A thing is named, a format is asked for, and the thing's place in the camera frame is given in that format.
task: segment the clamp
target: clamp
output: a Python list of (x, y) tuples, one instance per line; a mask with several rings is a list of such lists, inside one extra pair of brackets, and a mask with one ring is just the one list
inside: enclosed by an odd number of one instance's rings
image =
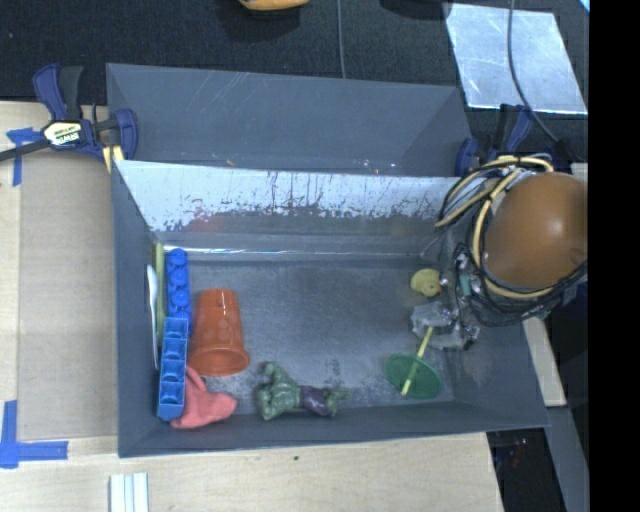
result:
[(531, 110), (523, 105), (500, 105), (500, 119), (496, 132), (489, 140), (479, 141), (467, 138), (458, 151), (455, 163), (456, 176), (468, 174), (498, 156), (514, 154), (518, 146), (531, 130), (533, 116)]
[(82, 117), (82, 109), (78, 105), (78, 81), (82, 70), (80, 66), (49, 64), (34, 75), (36, 96), (51, 114), (51, 122), (40, 130), (39, 140), (1, 152), (0, 161), (19, 159), (28, 153), (51, 148), (90, 156), (106, 162), (109, 168), (111, 148), (100, 140), (98, 134), (114, 128), (119, 129), (123, 158), (133, 157), (138, 145), (138, 131), (132, 110), (118, 110), (114, 119), (99, 123), (95, 120), (95, 113), (93, 122)]

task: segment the brown sphere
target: brown sphere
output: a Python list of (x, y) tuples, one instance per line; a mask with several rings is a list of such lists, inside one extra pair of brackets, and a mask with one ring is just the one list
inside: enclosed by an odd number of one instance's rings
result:
[(483, 261), (498, 283), (554, 286), (587, 259), (587, 186), (569, 174), (536, 174), (507, 192), (485, 235)]

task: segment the gray bin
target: gray bin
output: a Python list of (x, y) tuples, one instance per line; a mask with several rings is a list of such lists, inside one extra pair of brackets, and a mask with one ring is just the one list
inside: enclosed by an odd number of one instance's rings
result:
[[(484, 329), (465, 351), (428, 349), (444, 384), (432, 400), (384, 377), (386, 358), (419, 343), (409, 317), (424, 297), (409, 279), (468, 136), (456, 89), (120, 65), (108, 84), (110, 108), (131, 108), (140, 128), (136, 160), (112, 173), (121, 457), (548, 423), (519, 325)], [(194, 304), (206, 288), (237, 293), (251, 355), (240, 374), (207, 379), (235, 413), (194, 431), (155, 415), (155, 241), (188, 251)], [(255, 392), (269, 360), (352, 396), (334, 418), (264, 421)]]

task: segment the yellow stick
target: yellow stick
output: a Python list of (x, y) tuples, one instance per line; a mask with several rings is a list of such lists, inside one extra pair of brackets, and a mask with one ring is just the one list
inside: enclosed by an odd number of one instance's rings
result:
[(156, 333), (158, 336), (158, 344), (162, 345), (162, 335), (164, 334), (164, 320), (166, 312), (164, 308), (164, 246), (156, 243), (153, 246), (155, 257), (156, 275), (158, 277), (158, 297), (156, 299)]
[[(418, 350), (419, 359), (422, 359), (422, 356), (424, 355), (424, 351), (427, 349), (427, 344), (431, 339), (432, 332), (433, 332), (433, 326), (430, 325), (429, 328), (427, 329), (427, 334), (425, 334), (424, 338), (422, 338), (422, 343), (420, 344), (420, 349)], [(415, 361), (411, 366), (411, 370), (409, 370), (409, 375), (407, 375), (407, 380), (404, 382), (404, 386), (402, 387), (402, 391), (400, 392), (402, 396), (407, 396), (407, 393), (409, 392), (409, 388), (411, 387), (411, 380), (416, 374), (417, 369), (418, 369), (418, 362)]]

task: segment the pink toy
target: pink toy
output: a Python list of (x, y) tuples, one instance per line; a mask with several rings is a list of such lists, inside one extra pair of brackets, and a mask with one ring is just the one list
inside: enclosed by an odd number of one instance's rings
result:
[(235, 398), (224, 393), (209, 393), (198, 372), (187, 366), (184, 411), (180, 418), (171, 420), (171, 426), (189, 429), (221, 421), (233, 414), (237, 404)]

